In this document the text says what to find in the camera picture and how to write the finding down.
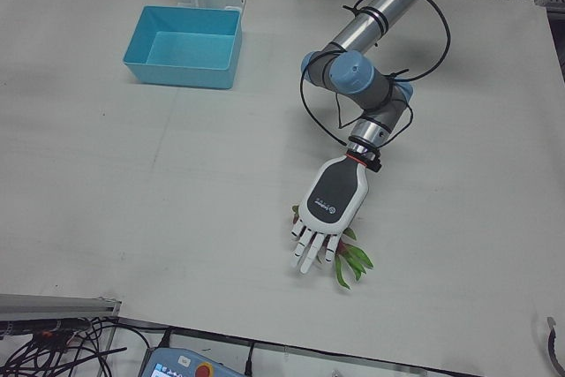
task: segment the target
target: table surface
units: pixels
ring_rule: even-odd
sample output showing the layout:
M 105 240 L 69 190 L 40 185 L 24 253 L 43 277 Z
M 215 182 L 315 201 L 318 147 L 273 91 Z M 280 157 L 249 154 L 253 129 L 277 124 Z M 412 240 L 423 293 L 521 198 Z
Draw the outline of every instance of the table surface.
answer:
M 122 64 L 143 5 L 175 0 L 0 0 L 0 292 L 118 298 L 138 320 L 551 375 L 565 87 L 530 0 L 436 0 L 452 50 L 415 83 L 414 124 L 382 149 L 352 224 L 375 269 L 346 291 L 330 269 L 290 268 L 290 206 L 343 152 L 304 112 L 298 68 L 354 1 L 247 0 L 235 85 L 219 91 L 143 85 Z M 422 71 L 441 53 L 428 8 L 370 52 L 377 67 Z M 307 96 L 334 126 L 334 96 Z

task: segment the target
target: logo on robot hand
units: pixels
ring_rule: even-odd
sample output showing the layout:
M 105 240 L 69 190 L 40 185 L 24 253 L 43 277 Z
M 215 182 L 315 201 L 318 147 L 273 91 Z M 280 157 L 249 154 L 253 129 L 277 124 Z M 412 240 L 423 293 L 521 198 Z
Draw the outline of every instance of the logo on robot hand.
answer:
M 325 209 L 326 211 L 328 211 L 330 214 L 335 214 L 335 207 L 330 206 L 329 204 L 324 202 L 322 199 L 316 198 L 316 201 L 314 201 L 314 203 L 316 205 L 318 205 L 319 207 L 321 207 L 322 209 Z

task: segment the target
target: blue object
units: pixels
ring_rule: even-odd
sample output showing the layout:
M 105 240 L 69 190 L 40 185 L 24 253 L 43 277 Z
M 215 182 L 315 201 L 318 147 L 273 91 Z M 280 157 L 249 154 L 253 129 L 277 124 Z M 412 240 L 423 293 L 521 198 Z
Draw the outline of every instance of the blue object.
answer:
M 407 102 L 410 101 L 412 95 L 414 94 L 414 87 L 408 81 L 395 81 L 395 86 L 397 86 L 402 92 L 404 99 Z
M 244 377 L 227 366 L 214 362 L 196 352 L 179 348 L 157 348 L 143 368 L 141 377 L 194 377 L 199 368 L 207 368 L 208 373 L 201 370 L 198 375 L 214 377 Z
M 231 88 L 240 48 L 239 11 L 146 6 L 124 63 L 145 83 Z
M 306 69 L 306 66 L 308 66 L 308 64 L 310 63 L 310 60 L 312 59 L 312 57 L 316 53 L 318 53 L 318 52 L 310 52 L 304 57 L 304 59 L 302 59 L 302 64 L 300 64 L 300 71 L 301 72 L 304 72 L 304 70 Z M 304 79 L 306 81 L 308 81 L 309 83 L 312 83 L 312 80 L 310 79 L 310 74 L 308 73 L 308 71 L 306 71 L 306 74 L 304 74 Z
M 356 50 L 342 53 L 332 63 L 329 77 L 338 93 L 357 94 L 373 82 L 374 67 L 366 57 Z

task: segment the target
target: red emergency stop button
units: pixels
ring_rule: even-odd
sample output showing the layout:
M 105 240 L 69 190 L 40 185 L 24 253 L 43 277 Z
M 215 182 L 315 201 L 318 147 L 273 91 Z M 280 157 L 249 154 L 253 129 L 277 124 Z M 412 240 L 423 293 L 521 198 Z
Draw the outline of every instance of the red emergency stop button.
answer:
M 214 377 L 214 368 L 212 368 L 212 364 L 203 362 L 197 366 L 194 377 Z

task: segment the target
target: robotic arm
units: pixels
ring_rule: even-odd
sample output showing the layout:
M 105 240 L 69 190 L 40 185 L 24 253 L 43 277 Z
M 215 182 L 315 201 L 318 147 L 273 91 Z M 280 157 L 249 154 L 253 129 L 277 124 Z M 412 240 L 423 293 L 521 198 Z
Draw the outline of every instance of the robotic arm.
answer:
M 372 0 L 321 51 L 305 56 L 302 72 L 318 87 L 352 99 L 363 111 L 345 155 L 326 162 L 302 202 L 292 229 L 299 238 L 292 265 L 307 273 L 320 249 L 326 261 L 335 257 L 343 231 L 363 202 L 368 185 L 365 168 L 378 171 L 382 147 L 412 96 L 409 83 L 379 73 L 363 56 L 416 0 Z

